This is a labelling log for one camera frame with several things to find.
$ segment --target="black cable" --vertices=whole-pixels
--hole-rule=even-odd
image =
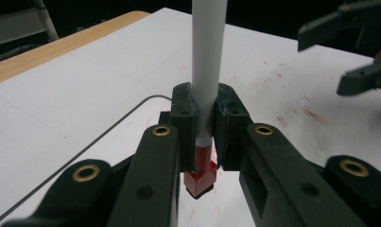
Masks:
[[[155,96],[148,96],[143,101],[141,101],[137,106],[135,106],[133,109],[131,109],[128,113],[126,113],[122,118],[120,118],[116,123],[114,123],[112,126],[110,126],[106,131],[104,131],[101,135],[99,135],[93,142],[91,142],[86,148],[84,148],[81,152],[79,152],[77,155],[75,155],[72,159],[67,161],[62,167],[60,167],[57,171],[55,171],[51,176],[49,176],[47,179],[45,179],[42,183],[40,183],[37,187],[35,187],[33,190],[31,190],[27,195],[25,195],[21,200],[16,202],[13,206],[9,208],[8,211],[6,211],[4,214],[0,216],[0,221],[6,218],[10,213],[12,213],[16,208],[18,208],[23,202],[28,200],[31,196],[33,196],[37,191],[39,191],[44,185],[46,185],[48,182],[50,182],[53,178],[55,178],[58,174],[60,174],[64,169],[66,169],[68,166],[70,166],[78,157],[80,157],[83,153],[85,153],[90,147],[92,147],[96,142],[98,142],[102,137],[104,137],[108,132],[113,130],[117,125],[119,125],[122,121],[124,121],[129,115],[131,115],[134,111],[136,111],[139,107],[141,107],[144,103],[149,101],[150,99],[153,99],[154,97],[161,97],[166,100],[171,101],[172,99],[167,96],[162,95],[155,95]]]

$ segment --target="white table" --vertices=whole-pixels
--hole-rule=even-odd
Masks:
[[[306,159],[324,165],[349,154],[381,170],[381,92],[336,95],[340,75],[371,61],[321,46],[298,53],[296,41],[226,26],[220,81]],[[190,80],[191,16],[162,9],[0,82],[0,215],[143,99],[171,96]],[[118,163],[168,109],[166,99],[150,99],[76,161]],[[198,201],[182,185],[180,226],[253,225],[237,178],[219,170],[214,191]],[[47,187],[5,219],[30,214]]]

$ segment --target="table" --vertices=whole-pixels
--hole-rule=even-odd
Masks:
[[[48,48],[36,49],[34,60],[19,57],[32,63],[23,70],[17,60],[0,63],[0,72],[12,72],[0,82],[0,215],[44,184],[8,218],[32,212],[53,181],[45,180],[75,157],[113,165],[135,151],[143,130],[169,109],[162,96],[191,78],[191,16],[161,9],[82,47],[44,54]],[[349,154],[381,170],[381,92],[336,95],[344,71],[371,61],[322,46],[297,53],[293,40],[226,26],[220,80],[254,122],[277,127],[306,159],[324,165]],[[161,96],[127,114],[153,95]],[[182,186],[179,216],[180,226],[252,225],[237,173],[222,170],[198,201]]]

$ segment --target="brass screw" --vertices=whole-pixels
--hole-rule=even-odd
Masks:
[[[255,132],[262,134],[262,135],[272,135],[273,130],[266,126],[257,126],[254,128]]]
[[[170,134],[170,128],[165,126],[160,126],[152,130],[152,133],[156,136],[166,136]]]
[[[356,177],[368,177],[370,175],[370,171],[365,166],[349,159],[340,161],[339,165],[345,172]]]
[[[81,166],[73,173],[75,182],[83,183],[94,179],[99,173],[99,167],[96,165]]]

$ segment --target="white cylinder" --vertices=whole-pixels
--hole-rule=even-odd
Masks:
[[[193,0],[192,96],[199,109],[196,146],[212,144],[227,0]]]

